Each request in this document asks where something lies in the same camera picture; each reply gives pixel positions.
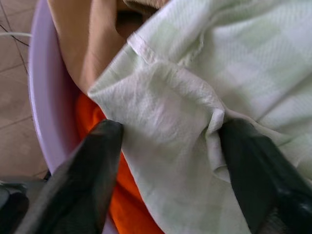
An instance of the laundry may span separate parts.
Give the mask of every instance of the laundry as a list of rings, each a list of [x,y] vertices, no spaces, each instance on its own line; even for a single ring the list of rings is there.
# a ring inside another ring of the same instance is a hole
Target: laundry
[[[165,3],[164,0],[145,2],[154,7]],[[143,17],[122,0],[48,0],[48,3],[67,71],[86,93],[125,39],[142,25]],[[117,20],[118,13],[124,12],[128,13],[127,17]]]
[[[124,0],[127,6],[145,15],[152,15],[168,1],[169,0]]]
[[[81,139],[106,118],[101,109],[84,94],[78,97],[75,110]],[[146,209],[123,154],[109,211],[119,234],[163,233]]]
[[[312,179],[312,3],[173,0],[88,91],[167,234],[249,233],[217,130],[244,117]]]

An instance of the black cable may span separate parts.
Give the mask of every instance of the black cable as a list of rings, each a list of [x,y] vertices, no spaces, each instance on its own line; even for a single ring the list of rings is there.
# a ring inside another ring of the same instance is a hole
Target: black cable
[[[6,30],[6,28],[5,27],[3,27],[1,24],[0,24],[0,27],[5,31],[5,32],[9,32],[8,30]],[[28,44],[26,44],[25,42],[23,42],[23,41],[21,41],[20,39],[18,39],[18,38],[16,38],[15,36],[13,36],[13,35],[11,35],[11,37],[13,37],[15,40],[17,40],[18,42],[20,42],[20,43],[22,43],[22,44],[24,44],[24,45],[26,45],[26,46],[29,46]]]

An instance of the tile grout line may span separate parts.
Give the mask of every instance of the tile grout line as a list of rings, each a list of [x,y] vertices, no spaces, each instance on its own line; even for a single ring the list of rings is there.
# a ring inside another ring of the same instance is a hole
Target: tile grout line
[[[19,65],[14,65],[13,67],[4,68],[3,70],[0,70],[0,73],[6,72],[8,70],[12,70],[12,69],[17,68],[17,67],[22,66],[22,65],[23,65],[23,63],[21,63]]]
[[[28,116],[28,117],[19,119],[19,120],[17,120],[17,121],[14,121],[13,123],[9,123],[9,124],[7,124],[7,125],[5,125],[5,126],[2,126],[2,127],[0,127],[0,131],[3,130],[3,129],[5,129],[5,128],[7,128],[7,127],[10,127],[10,126],[12,126],[12,125],[14,125],[14,124],[17,124],[17,123],[23,122],[23,121],[25,121],[25,120],[28,120],[28,119],[30,119],[30,118],[32,118],[32,117],[33,117],[33,116],[31,115],[31,116]]]
[[[25,71],[26,71],[26,74],[27,74],[27,80],[28,80],[29,79],[29,74],[28,74],[28,70],[27,70],[27,66],[26,66],[25,62],[24,62],[24,68],[25,68]]]
[[[4,10],[4,7],[3,7],[3,5],[2,5],[2,2],[1,2],[1,1],[0,1],[0,7],[2,8],[2,11],[3,11],[4,17],[5,17],[5,19],[6,19],[7,23],[8,23],[8,25],[9,25],[9,29],[10,29],[10,31],[12,31],[12,28],[11,28],[11,24],[10,24],[9,18],[8,18],[8,16],[6,15],[6,12],[5,12],[5,10]],[[14,43],[15,43],[15,45],[16,45],[16,47],[17,47],[18,52],[19,52],[19,56],[20,56],[20,58],[21,58],[21,61],[23,62],[24,69],[26,70],[26,73],[28,74],[27,69],[26,69],[26,66],[25,66],[25,61],[24,61],[24,59],[23,59],[23,56],[21,55],[21,51],[20,51],[20,48],[19,48],[19,46],[18,46],[18,43],[17,43],[17,41],[16,41],[16,40],[14,40]]]

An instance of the beige cloth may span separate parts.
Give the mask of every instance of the beige cloth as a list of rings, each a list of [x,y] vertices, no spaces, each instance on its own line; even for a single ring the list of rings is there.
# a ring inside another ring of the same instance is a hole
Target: beige cloth
[[[127,6],[143,14],[153,14],[169,0],[124,0]]]
[[[118,15],[131,11],[122,0],[48,0],[48,3],[68,73],[86,93],[125,39],[141,26],[142,17],[134,11]]]

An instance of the orange cloth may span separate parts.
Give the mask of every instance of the orange cloth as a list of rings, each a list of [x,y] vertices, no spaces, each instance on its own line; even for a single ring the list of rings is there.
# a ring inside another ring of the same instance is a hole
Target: orange cloth
[[[101,109],[84,94],[78,97],[75,109],[81,139],[106,118]],[[149,214],[123,154],[109,210],[119,234],[163,234]]]

